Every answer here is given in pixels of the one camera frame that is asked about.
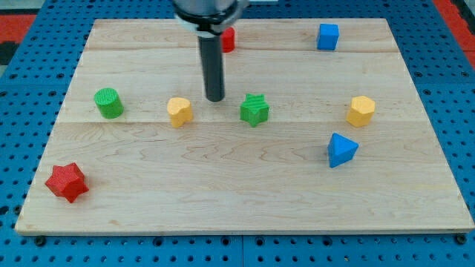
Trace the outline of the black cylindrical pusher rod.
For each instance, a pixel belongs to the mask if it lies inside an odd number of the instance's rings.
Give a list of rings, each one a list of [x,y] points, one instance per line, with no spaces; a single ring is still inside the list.
[[[211,102],[225,97],[223,53],[220,36],[198,36],[205,96]]]

